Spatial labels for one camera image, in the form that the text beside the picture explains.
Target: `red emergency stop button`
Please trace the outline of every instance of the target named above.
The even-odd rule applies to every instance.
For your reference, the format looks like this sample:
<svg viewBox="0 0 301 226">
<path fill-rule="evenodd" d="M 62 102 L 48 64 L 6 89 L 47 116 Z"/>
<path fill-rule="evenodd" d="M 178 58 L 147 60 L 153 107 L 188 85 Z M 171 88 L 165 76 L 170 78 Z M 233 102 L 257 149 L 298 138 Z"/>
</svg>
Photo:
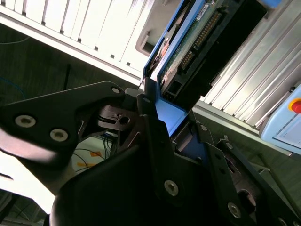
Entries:
<svg viewBox="0 0 301 226">
<path fill-rule="evenodd" d="M 291 108 L 293 112 L 301 114 L 301 100 L 294 102 Z"/>
</svg>

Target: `blue cable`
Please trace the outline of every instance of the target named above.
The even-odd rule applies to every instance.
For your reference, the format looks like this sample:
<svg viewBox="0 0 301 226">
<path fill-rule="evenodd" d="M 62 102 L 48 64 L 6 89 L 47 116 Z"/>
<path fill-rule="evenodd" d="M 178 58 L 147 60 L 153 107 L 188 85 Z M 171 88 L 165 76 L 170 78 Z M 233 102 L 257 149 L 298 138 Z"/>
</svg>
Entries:
<svg viewBox="0 0 301 226">
<path fill-rule="evenodd" d="M 23 99 L 26 99 L 23 90 L 22 90 L 17 84 L 11 82 L 10 80 L 4 79 L 4 78 L 2 78 L 2 77 L 0 77 L 0 80 L 2 80 L 2 81 L 4 81 L 4 82 L 6 82 L 6 83 L 8 83 L 8 84 L 10 84 L 10 85 L 12 85 L 12 86 L 14 86 L 17 90 L 20 91 L 20 93 L 22 93 Z"/>
</svg>

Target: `circuit board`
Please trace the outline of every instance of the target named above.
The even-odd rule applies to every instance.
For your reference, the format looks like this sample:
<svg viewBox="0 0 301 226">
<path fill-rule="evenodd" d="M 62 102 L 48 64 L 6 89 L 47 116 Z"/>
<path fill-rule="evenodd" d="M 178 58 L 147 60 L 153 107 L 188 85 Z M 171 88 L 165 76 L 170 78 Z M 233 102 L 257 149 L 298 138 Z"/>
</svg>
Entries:
<svg viewBox="0 0 301 226">
<path fill-rule="evenodd" d="M 194 56 L 193 49 L 198 50 L 200 48 L 210 31 L 217 24 L 222 16 L 218 8 L 221 7 L 223 2 L 224 0 L 216 0 L 203 6 L 181 44 L 167 63 L 165 70 L 160 75 L 161 93 L 169 85 L 166 81 L 172 80 L 178 67 L 185 69 L 189 65 L 190 60 Z"/>
</svg>

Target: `dark floor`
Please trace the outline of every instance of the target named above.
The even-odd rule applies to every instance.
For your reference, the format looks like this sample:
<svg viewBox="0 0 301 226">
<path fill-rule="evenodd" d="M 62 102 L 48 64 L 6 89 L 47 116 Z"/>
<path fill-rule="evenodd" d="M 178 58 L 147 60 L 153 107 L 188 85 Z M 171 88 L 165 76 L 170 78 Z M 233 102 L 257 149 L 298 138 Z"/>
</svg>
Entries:
<svg viewBox="0 0 301 226">
<path fill-rule="evenodd" d="M 0 24 L 0 42 L 24 38 L 26 36 L 23 34 Z M 70 74 L 66 77 L 68 66 Z M 64 87 L 71 89 L 100 81 L 112 81 L 123 89 L 136 87 L 31 38 L 19 44 L 0 45 L 0 105 L 22 100 L 21 92 L 3 79 L 17 84 L 26 98 L 58 92 Z M 301 208 L 301 164 L 298 161 L 207 118 L 197 116 L 197 119 L 211 130 L 216 141 L 227 135 L 246 157 L 262 153 Z M 252 161 L 262 164 L 257 158 L 253 158 Z M 269 174 L 264 172 L 262 176 L 282 196 Z"/>
</svg>

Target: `metal screw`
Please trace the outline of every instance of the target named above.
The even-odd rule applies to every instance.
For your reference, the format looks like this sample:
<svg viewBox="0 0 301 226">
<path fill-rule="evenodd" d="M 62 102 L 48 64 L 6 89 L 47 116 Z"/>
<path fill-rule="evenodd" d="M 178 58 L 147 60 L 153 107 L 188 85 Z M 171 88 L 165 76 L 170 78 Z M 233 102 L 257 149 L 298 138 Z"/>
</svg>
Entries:
<svg viewBox="0 0 301 226">
<path fill-rule="evenodd" d="M 202 128 L 203 131 L 207 131 L 206 126 L 201 125 L 201 128 Z"/>
<path fill-rule="evenodd" d="M 62 129 L 54 129 L 50 132 L 50 137 L 57 142 L 63 142 L 68 138 L 68 133 Z"/>
<path fill-rule="evenodd" d="M 227 146 L 229 149 L 233 149 L 233 146 L 232 146 L 230 143 L 226 143 L 226 146 Z"/>
<path fill-rule="evenodd" d="M 146 98 L 146 97 L 144 97 L 143 100 L 144 100 L 145 102 L 147 102 L 147 103 L 150 103 L 150 102 L 151 102 L 151 101 L 150 101 L 148 98 Z"/>
<path fill-rule="evenodd" d="M 114 93 L 120 93 L 120 90 L 117 89 L 117 88 L 114 88 L 114 87 L 112 87 L 112 91 L 113 91 Z"/>
<path fill-rule="evenodd" d="M 229 202 L 228 203 L 228 209 L 230 211 L 230 213 L 237 219 L 240 219 L 241 218 L 241 213 L 240 213 L 240 210 L 239 208 L 237 207 L 237 205 L 235 205 L 234 203 L 232 202 Z"/>
<path fill-rule="evenodd" d="M 164 182 L 164 188 L 172 196 L 177 196 L 179 193 L 178 185 L 172 180 L 166 180 Z"/>
<path fill-rule="evenodd" d="M 29 115 L 20 115 L 16 117 L 15 123 L 23 128 L 30 128 L 36 124 L 36 120 Z"/>
<path fill-rule="evenodd" d="M 278 218 L 278 220 L 282 226 L 287 226 L 286 222 L 282 218 Z"/>
</svg>

